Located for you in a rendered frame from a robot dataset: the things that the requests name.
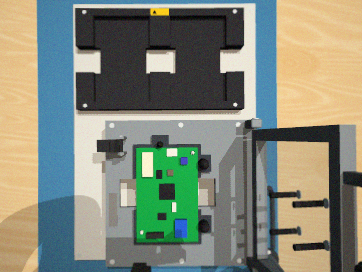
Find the green circuit board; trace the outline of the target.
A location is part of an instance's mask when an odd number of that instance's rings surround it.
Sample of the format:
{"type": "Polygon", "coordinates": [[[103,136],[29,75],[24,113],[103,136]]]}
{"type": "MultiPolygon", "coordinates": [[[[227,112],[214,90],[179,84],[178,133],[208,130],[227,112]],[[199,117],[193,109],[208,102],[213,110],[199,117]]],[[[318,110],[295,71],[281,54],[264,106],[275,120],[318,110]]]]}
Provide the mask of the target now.
{"type": "Polygon", "coordinates": [[[198,147],[136,148],[136,235],[198,242],[198,147]]]}

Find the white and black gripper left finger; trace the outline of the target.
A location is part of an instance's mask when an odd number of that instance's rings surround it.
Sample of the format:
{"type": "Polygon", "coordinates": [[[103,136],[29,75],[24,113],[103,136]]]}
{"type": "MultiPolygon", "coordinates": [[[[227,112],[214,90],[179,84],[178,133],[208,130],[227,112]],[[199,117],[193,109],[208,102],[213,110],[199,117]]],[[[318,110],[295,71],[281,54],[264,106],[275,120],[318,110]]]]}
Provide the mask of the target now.
{"type": "Polygon", "coordinates": [[[151,266],[146,263],[133,263],[131,272],[151,272],[151,266]]]}

